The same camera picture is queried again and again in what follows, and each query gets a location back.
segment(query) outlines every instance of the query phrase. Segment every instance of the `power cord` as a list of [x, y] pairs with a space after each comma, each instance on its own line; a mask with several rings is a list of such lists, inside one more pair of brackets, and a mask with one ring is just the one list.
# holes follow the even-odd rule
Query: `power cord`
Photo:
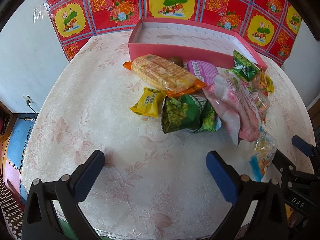
[[32, 109], [32, 107], [30, 106], [30, 101], [27, 100], [27, 106], [29, 106], [31, 108], [31, 110], [36, 114], [36, 112]]

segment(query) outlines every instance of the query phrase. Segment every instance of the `table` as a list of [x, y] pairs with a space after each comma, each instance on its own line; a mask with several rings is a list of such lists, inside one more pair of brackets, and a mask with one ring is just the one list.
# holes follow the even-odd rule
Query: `table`
[[[65, 68], [50, 91], [25, 151], [22, 184], [71, 174], [94, 149], [105, 153], [101, 171], [83, 213], [101, 236], [116, 239], [196, 239], [211, 235], [231, 207], [205, 165], [206, 154], [217, 150], [240, 173], [252, 177], [244, 158], [245, 143], [233, 145], [227, 131], [164, 134], [160, 120], [131, 112], [144, 86], [123, 68], [129, 61], [131, 31], [92, 37]], [[278, 148], [301, 171], [312, 166], [291, 144], [295, 134], [315, 145], [307, 110], [291, 81], [270, 58], [276, 92], [267, 128]], [[279, 179], [271, 166], [265, 180]], [[59, 217], [60, 206], [55, 204]], [[245, 223], [250, 221], [252, 210]]]

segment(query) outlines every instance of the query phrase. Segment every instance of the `packaged bread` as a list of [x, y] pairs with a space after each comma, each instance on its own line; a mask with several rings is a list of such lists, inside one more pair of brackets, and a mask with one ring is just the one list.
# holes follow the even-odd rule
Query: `packaged bread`
[[137, 57], [124, 67], [132, 70], [142, 80], [158, 90], [180, 93], [190, 88], [196, 77], [178, 65], [155, 55]]

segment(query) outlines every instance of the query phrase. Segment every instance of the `polka dot fabric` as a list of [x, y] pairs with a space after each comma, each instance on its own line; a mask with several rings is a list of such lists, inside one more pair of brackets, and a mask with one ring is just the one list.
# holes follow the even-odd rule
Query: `polka dot fabric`
[[10, 228], [14, 239], [21, 240], [23, 212], [13, 198], [0, 176], [0, 206], [7, 228]]

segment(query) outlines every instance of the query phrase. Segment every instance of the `pink box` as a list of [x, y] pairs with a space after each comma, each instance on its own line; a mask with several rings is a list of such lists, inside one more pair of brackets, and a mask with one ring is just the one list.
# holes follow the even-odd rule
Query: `pink box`
[[233, 68], [237, 50], [264, 71], [267, 65], [238, 34], [210, 24], [163, 18], [141, 18], [129, 38], [130, 59], [154, 54], [210, 62], [216, 67]]

